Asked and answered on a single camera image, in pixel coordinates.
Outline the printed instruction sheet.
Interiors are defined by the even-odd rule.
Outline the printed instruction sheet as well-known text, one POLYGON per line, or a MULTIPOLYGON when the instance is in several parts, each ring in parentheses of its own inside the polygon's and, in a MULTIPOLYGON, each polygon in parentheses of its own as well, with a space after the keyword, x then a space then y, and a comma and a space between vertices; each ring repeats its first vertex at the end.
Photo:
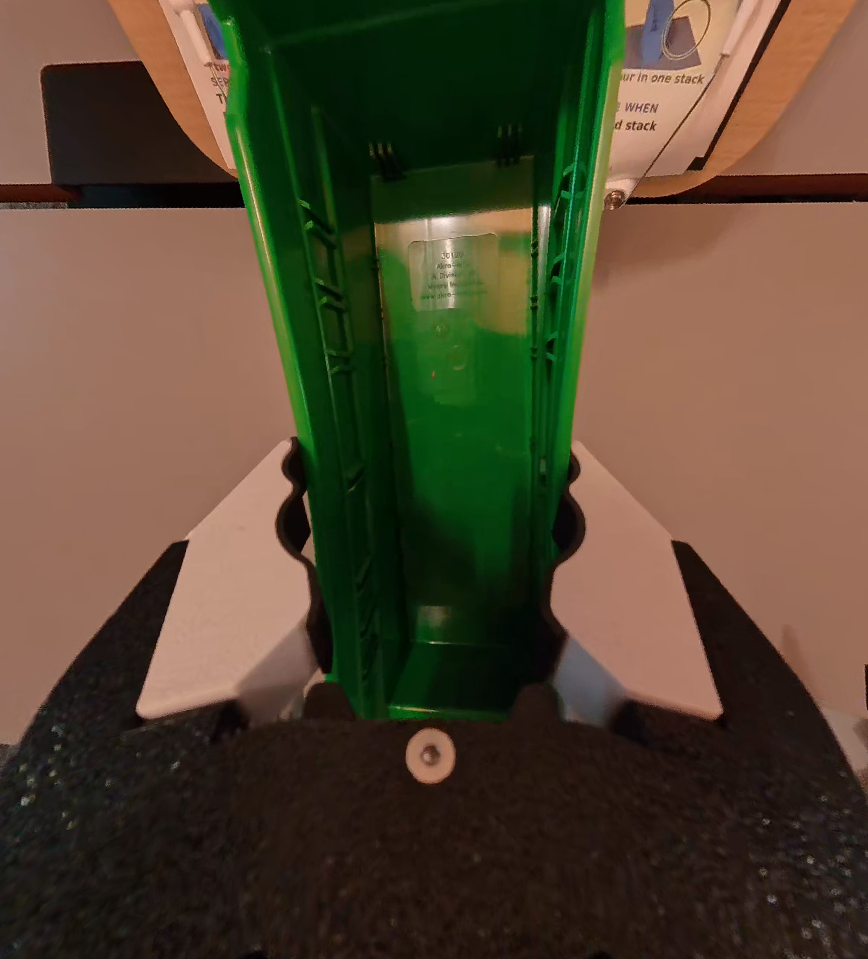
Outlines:
MULTIPOLYGON (((685 174, 728 116, 781 2, 627 2, 625 54, 613 124, 608 196, 648 178, 685 174)), ((209 2, 158 3, 213 147, 235 171, 228 138, 229 60, 209 2)))

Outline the instruction sheet on wooden board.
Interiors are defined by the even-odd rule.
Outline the instruction sheet on wooden board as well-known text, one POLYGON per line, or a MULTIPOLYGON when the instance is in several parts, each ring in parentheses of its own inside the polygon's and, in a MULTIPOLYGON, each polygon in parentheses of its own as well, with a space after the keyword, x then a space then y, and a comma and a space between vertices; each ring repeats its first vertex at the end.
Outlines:
MULTIPOLYGON (((174 35, 170 2, 109 3, 117 22, 182 130, 185 144, 209 164, 209 172, 234 174, 219 140, 226 139, 223 111, 206 110, 184 52, 174 35), (217 136, 211 118, 217 119, 217 136)), ((790 112, 790 104, 815 73, 857 2, 789 2, 733 107, 701 171, 648 176, 632 191, 638 200, 740 197, 738 169, 790 112)))

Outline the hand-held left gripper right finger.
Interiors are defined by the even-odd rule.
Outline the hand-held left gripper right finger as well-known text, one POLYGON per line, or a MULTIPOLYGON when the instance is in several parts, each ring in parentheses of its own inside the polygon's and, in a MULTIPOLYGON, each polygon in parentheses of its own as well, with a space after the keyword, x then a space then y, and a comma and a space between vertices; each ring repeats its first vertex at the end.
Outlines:
POLYGON ((551 685, 570 722, 608 727, 636 702, 704 720, 723 706, 665 527, 575 440, 566 504, 580 541, 553 569, 564 633, 551 685))

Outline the green plastic bin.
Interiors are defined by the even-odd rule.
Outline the green plastic bin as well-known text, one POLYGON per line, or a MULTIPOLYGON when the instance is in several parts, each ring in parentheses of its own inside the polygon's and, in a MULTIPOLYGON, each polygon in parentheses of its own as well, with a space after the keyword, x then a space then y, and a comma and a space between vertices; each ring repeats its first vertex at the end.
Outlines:
POLYGON ((500 718, 542 625, 623 2, 211 2, 307 481, 326 678, 500 718))

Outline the grey desk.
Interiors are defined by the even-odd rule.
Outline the grey desk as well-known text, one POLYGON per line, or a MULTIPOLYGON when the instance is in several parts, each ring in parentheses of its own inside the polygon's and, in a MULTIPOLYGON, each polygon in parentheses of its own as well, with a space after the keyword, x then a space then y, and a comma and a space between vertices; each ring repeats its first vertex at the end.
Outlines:
MULTIPOLYGON (((0 742, 292 432, 242 210, 0 210, 0 742)), ((575 435, 861 715, 868 202, 609 214, 575 435)))

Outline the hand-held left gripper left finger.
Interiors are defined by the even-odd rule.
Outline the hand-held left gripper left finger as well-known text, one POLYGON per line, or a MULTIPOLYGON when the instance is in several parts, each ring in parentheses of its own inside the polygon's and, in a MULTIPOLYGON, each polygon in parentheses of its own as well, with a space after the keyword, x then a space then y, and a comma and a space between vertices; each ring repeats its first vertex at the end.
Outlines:
POLYGON ((296 438, 282 441, 188 534, 142 720, 234 704, 265 725, 300 709, 320 665, 299 455, 296 438))

